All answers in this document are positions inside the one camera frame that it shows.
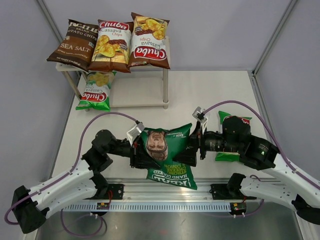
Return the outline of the green Real chips bag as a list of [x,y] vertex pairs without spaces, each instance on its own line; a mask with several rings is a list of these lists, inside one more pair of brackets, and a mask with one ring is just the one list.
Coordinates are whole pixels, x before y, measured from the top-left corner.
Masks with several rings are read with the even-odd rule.
[[192,124],[173,129],[146,127],[141,133],[143,147],[147,154],[159,164],[159,169],[149,168],[146,178],[176,187],[197,190],[191,167],[174,161],[188,143]]

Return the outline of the brown Chuba cassava bag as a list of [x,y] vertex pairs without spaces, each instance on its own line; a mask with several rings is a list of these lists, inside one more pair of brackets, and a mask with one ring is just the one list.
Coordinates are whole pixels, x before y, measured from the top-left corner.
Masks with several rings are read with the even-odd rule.
[[133,32],[128,68],[151,65],[170,69],[165,44],[169,20],[132,12]]
[[133,22],[98,20],[98,38],[89,71],[129,73]]

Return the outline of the brown Kettle sea salt bag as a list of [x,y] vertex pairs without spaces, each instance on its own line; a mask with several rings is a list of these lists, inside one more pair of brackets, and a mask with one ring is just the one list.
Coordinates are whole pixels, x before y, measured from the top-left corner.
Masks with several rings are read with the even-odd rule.
[[65,38],[46,60],[87,72],[97,39],[97,25],[69,19]]

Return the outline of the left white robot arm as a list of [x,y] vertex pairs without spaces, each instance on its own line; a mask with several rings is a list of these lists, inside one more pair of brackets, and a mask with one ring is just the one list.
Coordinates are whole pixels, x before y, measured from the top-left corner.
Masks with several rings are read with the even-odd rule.
[[80,200],[103,199],[109,184],[101,173],[113,163],[109,155],[129,158],[130,165],[137,169],[161,167],[145,150],[141,136],[130,142],[101,130],[70,170],[34,187],[15,189],[11,207],[22,232],[33,232],[56,212]]

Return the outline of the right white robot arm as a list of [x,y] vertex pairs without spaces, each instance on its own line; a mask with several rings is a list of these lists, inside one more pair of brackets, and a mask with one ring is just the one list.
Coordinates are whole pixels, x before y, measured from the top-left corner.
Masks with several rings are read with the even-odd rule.
[[195,167],[197,152],[202,159],[207,152],[238,154],[240,163],[275,177],[283,184],[268,184],[233,173],[222,190],[225,199],[265,199],[293,210],[309,223],[320,223],[320,185],[317,180],[311,178],[307,181],[308,175],[304,171],[298,171],[293,163],[286,162],[277,146],[252,135],[250,125],[240,117],[224,119],[221,133],[202,130],[201,124],[197,123],[186,148],[174,157],[174,161]]

